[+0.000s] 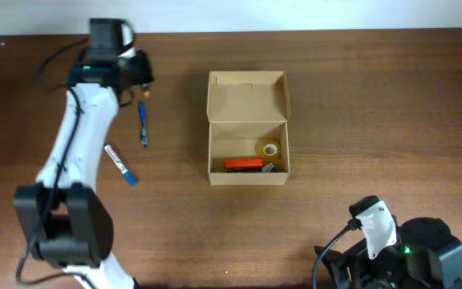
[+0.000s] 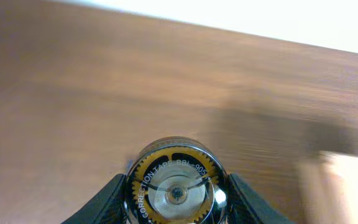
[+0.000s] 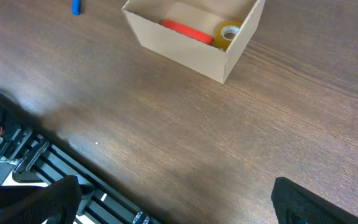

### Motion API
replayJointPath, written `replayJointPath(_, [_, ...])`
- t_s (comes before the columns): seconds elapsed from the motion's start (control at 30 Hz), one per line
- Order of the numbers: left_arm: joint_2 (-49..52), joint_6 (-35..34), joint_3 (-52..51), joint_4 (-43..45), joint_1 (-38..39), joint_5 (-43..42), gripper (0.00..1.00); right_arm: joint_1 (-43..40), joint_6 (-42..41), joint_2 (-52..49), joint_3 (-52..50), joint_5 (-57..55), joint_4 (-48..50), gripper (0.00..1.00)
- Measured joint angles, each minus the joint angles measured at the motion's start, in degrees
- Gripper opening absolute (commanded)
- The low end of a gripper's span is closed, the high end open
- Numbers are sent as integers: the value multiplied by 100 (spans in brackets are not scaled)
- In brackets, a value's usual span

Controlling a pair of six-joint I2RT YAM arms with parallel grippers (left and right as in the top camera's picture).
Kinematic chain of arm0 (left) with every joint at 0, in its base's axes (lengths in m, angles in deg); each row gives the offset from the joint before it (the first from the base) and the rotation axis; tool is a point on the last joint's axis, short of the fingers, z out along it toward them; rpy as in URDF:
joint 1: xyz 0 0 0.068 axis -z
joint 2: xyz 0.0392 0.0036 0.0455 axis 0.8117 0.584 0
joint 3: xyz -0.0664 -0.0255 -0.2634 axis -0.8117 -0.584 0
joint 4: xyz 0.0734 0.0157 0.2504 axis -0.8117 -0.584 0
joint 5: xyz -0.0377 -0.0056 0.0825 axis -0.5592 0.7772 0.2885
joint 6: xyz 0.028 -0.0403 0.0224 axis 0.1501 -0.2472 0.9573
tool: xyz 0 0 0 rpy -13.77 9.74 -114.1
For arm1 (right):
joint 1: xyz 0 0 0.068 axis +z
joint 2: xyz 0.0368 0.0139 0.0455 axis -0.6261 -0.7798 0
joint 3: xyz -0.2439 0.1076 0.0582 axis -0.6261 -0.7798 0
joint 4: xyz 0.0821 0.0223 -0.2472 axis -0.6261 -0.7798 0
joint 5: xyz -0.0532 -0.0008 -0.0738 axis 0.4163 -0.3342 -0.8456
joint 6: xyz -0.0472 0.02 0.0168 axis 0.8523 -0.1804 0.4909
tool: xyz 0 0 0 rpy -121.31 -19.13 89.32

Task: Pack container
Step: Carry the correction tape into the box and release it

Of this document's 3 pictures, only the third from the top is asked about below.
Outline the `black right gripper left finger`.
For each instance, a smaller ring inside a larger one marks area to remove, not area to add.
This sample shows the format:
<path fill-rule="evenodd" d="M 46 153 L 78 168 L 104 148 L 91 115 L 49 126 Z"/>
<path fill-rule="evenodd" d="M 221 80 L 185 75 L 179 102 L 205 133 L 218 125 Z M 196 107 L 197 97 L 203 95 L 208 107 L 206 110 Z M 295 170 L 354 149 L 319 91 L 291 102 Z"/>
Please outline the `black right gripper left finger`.
<path fill-rule="evenodd" d="M 74 175 L 47 187 L 0 186 L 0 224 L 73 223 L 81 197 Z"/>

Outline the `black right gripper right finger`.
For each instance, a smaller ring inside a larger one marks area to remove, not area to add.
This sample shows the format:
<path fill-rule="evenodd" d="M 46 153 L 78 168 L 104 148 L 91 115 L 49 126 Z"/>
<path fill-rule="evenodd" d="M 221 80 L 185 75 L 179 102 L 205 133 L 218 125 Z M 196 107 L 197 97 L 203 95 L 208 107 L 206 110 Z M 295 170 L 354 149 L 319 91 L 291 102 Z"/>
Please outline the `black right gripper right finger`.
<path fill-rule="evenodd" d="M 358 224 L 358 217 L 285 177 L 277 177 L 271 200 L 279 224 Z"/>

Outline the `yellow tape roll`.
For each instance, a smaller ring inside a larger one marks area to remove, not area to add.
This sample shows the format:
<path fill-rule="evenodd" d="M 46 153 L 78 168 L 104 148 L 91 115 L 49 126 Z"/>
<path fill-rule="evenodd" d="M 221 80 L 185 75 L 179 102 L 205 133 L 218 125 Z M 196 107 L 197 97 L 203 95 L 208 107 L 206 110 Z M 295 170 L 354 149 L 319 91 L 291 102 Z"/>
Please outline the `yellow tape roll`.
<path fill-rule="evenodd" d="M 241 28 L 242 22 L 224 21 L 215 28 L 215 46 L 227 50 Z"/>

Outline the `brown cardboard box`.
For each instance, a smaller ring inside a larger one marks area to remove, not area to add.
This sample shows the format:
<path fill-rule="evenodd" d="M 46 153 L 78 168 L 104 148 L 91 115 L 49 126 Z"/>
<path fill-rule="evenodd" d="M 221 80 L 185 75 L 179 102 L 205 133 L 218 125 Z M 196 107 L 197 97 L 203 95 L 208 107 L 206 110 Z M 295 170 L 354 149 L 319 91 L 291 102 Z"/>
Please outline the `brown cardboard box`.
<path fill-rule="evenodd" d="M 128 0 L 122 11 L 140 45 L 224 83 L 257 30 L 265 0 Z M 227 50 L 162 26 L 170 19 L 212 35 L 224 21 L 242 22 Z"/>

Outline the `white blue marker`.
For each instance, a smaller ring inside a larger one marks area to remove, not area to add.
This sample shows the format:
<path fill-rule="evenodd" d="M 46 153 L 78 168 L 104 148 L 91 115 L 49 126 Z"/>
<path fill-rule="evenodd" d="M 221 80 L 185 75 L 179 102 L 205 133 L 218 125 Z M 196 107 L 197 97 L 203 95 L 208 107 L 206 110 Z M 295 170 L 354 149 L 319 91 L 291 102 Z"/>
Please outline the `white blue marker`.
<path fill-rule="evenodd" d="M 81 0 L 72 0 L 71 10 L 73 15 L 79 16 L 81 13 Z"/>

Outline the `orange stapler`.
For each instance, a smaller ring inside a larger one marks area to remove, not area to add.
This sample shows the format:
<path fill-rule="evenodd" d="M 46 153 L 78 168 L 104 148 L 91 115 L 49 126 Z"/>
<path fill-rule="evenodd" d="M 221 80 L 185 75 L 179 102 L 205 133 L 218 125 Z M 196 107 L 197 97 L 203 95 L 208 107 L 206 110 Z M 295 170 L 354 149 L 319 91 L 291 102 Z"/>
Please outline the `orange stapler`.
<path fill-rule="evenodd" d="M 201 32 L 182 23 L 170 19 L 164 19 L 160 24 L 168 29 L 171 29 L 179 34 L 183 34 L 204 44 L 211 45 L 214 42 L 214 37 L 212 35 Z"/>

